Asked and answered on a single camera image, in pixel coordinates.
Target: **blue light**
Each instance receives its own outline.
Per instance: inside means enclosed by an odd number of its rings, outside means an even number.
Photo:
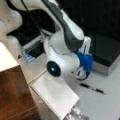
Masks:
[[[55,70],[55,68],[52,67],[52,68],[51,68],[51,71],[52,71],[52,72],[55,72],[56,70]]]

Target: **black cable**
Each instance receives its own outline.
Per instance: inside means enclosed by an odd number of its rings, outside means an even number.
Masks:
[[[33,23],[34,23],[35,26],[37,27],[37,29],[38,29],[40,32],[42,32],[42,30],[39,28],[39,26],[37,25],[36,21],[35,21],[34,18],[32,17],[31,13],[29,12],[29,10],[28,10],[28,8],[27,8],[27,6],[26,6],[24,0],[21,0],[21,2],[22,2],[22,4],[23,4],[23,6],[25,7],[26,11],[28,12],[28,14],[29,14],[31,20],[33,21]]]
[[[86,72],[86,77],[85,78],[83,78],[83,79],[77,79],[77,80],[84,81],[84,80],[86,80],[89,77],[89,75],[90,75],[90,72]]]

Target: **pen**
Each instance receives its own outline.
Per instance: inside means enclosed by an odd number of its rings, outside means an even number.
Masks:
[[[88,88],[88,89],[91,89],[91,90],[96,91],[96,92],[99,92],[99,93],[101,93],[101,94],[107,94],[107,93],[105,93],[103,90],[93,88],[93,87],[91,87],[91,86],[89,86],[89,85],[87,85],[87,84],[84,84],[84,83],[81,83],[80,86],[85,87],[85,88]]]

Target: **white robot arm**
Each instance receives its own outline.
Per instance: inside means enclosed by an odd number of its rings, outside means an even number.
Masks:
[[[77,71],[87,65],[86,72],[91,70],[92,56],[84,56],[79,49],[85,37],[78,27],[64,12],[55,0],[10,0],[20,10],[42,9],[48,13],[59,26],[59,31],[47,37],[44,48],[47,54],[47,70],[54,77],[60,77]]]

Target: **wooden table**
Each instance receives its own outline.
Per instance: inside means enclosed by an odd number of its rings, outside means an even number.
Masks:
[[[0,43],[0,120],[40,120],[19,64]]]

